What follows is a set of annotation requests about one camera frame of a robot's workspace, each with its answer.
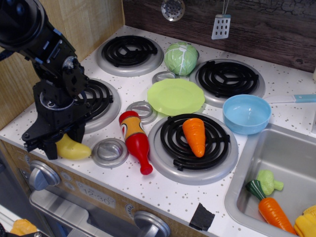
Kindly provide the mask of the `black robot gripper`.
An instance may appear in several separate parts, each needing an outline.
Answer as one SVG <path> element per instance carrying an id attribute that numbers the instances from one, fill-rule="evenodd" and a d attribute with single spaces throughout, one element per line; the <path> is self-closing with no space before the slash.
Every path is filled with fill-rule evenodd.
<path id="1" fill-rule="evenodd" d="M 33 87 L 37 119 L 22 135 L 27 152 L 43 150 L 49 160 L 58 159 L 56 142 L 67 134 L 81 143 L 85 122 L 91 117 L 91 106 L 86 102 L 84 90 L 80 96 L 70 96 L 64 88 L 47 81 Z"/>

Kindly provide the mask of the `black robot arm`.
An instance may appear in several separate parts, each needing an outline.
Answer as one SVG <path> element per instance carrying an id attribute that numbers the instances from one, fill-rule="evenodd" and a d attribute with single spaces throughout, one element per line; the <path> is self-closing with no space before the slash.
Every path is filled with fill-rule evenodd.
<path id="1" fill-rule="evenodd" d="M 30 61 L 39 77 L 33 86 L 35 123 L 22 135 L 27 151 L 41 149 L 57 159 L 56 143 L 72 132 L 80 142 L 91 105 L 86 98 L 89 78 L 75 49 L 49 22 L 37 0 L 0 3 L 1 59 L 19 53 Z"/>

